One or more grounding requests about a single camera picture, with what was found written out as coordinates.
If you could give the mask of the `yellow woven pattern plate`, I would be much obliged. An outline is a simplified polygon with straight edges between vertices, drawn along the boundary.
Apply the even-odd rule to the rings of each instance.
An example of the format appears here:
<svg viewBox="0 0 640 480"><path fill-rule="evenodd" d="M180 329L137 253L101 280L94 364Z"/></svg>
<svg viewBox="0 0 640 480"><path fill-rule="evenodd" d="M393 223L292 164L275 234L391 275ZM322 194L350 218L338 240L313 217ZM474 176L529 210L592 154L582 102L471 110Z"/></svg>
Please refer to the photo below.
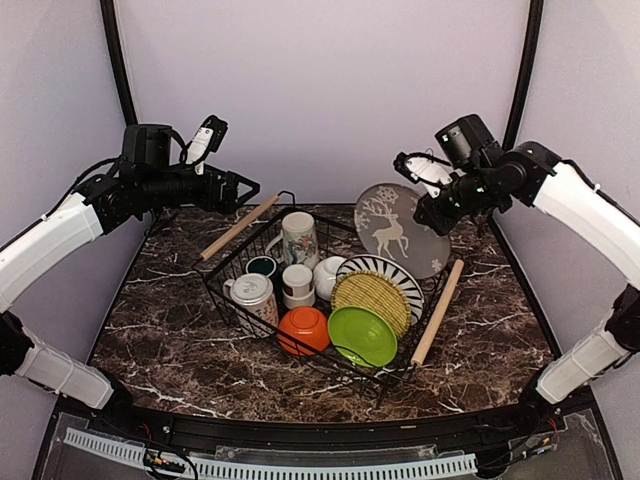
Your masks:
<svg viewBox="0 0 640 480"><path fill-rule="evenodd" d="M376 313L403 338L410 327L411 308L405 294L385 276L368 271L348 273L336 281L331 294L333 309L356 306Z"/></svg>

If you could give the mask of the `grey deer pattern plate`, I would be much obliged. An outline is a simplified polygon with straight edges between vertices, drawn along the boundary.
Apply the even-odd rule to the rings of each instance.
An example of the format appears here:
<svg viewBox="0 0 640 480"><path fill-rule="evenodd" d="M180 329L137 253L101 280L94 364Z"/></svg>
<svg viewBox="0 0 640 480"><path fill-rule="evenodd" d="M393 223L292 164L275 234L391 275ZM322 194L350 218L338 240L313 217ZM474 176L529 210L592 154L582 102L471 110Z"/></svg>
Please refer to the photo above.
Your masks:
<svg viewBox="0 0 640 480"><path fill-rule="evenodd" d="M396 262L417 279L426 279L446 267L451 246L447 236L414 220L419 200L418 192L403 185L373 185L356 202L354 224L369 253Z"/></svg>

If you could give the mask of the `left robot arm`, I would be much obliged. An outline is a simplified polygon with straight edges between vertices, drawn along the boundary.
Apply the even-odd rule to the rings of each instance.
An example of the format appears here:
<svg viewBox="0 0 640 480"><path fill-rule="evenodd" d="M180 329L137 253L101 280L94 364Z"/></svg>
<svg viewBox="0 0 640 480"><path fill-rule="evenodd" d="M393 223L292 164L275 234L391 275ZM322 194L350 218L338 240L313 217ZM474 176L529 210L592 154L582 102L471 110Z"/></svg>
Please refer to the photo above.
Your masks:
<svg viewBox="0 0 640 480"><path fill-rule="evenodd" d="M81 173L56 205L1 248L1 372L101 411L120 436L141 427L130 394L107 373L41 340L11 308L53 267L132 218L194 206L231 214L260 191L258 183L207 164L228 131L207 117L190 141L169 125L126 127L121 153Z"/></svg>

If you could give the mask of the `lime green plate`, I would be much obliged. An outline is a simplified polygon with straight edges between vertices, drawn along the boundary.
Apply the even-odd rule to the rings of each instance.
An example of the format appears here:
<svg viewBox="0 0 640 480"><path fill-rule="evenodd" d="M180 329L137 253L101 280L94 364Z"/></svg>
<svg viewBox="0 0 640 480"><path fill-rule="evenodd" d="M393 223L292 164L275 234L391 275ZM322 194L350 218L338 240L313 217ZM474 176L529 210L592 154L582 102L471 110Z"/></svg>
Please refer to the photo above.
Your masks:
<svg viewBox="0 0 640 480"><path fill-rule="evenodd" d="M328 333L334 348L361 367L384 367L398 351L396 334L390 325L362 307L334 309L328 319Z"/></svg>

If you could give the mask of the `black white striped plate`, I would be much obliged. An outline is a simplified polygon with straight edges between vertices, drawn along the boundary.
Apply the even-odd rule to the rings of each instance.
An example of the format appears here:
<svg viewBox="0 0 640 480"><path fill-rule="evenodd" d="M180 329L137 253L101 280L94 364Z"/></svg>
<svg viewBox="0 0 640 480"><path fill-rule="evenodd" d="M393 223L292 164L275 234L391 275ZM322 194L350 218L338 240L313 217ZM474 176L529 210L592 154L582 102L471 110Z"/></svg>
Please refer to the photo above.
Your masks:
<svg viewBox="0 0 640 480"><path fill-rule="evenodd" d="M397 262L373 255L360 254L341 263L336 273L339 280L349 273L360 271L378 273L393 282L408 300L411 310L410 323L415 325L422 317L425 306L425 295L419 282Z"/></svg>

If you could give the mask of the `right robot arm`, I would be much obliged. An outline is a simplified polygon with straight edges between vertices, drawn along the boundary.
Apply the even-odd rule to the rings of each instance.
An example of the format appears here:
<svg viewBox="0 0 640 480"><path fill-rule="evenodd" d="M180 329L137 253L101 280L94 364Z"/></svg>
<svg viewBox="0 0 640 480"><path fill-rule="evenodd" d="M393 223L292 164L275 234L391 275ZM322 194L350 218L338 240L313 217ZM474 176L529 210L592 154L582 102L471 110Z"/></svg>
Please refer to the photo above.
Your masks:
<svg viewBox="0 0 640 480"><path fill-rule="evenodd" d="M514 201L534 208L579 237L599 262L589 262L574 279L594 292L600 268L617 270L625 288L603 318L570 349L531 377L510 424L521 434L534 432L549 416L549 407L639 351L639 223L620 208L577 164L537 142L506 151L495 141L441 142L447 157L425 152L397 157L395 168L426 194L414 219L445 236L465 217L494 209L508 210Z"/></svg>

